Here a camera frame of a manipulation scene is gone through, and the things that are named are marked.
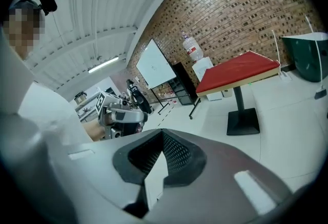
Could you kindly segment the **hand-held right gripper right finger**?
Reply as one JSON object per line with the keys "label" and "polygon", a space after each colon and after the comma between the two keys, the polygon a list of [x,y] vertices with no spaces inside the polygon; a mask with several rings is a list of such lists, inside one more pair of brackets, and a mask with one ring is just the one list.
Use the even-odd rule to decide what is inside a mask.
{"label": "hand-held right gripper right finger", "polygon": [[160,218],[280,218],[290,207],[288,186],[238,148],[185,132],[166,132],[199,146],[207,161],[191,184],[164,190]]}

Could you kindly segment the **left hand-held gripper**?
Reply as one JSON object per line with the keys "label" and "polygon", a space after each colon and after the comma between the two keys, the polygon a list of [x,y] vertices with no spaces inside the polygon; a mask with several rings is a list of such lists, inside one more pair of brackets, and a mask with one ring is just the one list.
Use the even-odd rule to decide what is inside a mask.
{"label": "left hand-held gripper", "polygon": [[[98,122],[104,127],[103,139],[106,140],[135,134],[148,120],[148,113],[132,110],[125,99],[105,91],[100,91],[95,107],[98,113]],[[105,114],[107,113],[112,113],[115,121],[110,126],[105,124]]]}

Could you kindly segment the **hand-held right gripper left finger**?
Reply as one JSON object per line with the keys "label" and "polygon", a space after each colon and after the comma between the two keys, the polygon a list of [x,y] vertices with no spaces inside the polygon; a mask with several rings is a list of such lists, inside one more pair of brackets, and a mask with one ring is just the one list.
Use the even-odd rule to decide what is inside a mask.
{"label": "hand-held right gripper left finger", "polygon": [[78,218],[163,218],[162,130],[68,147],[71,200]]}

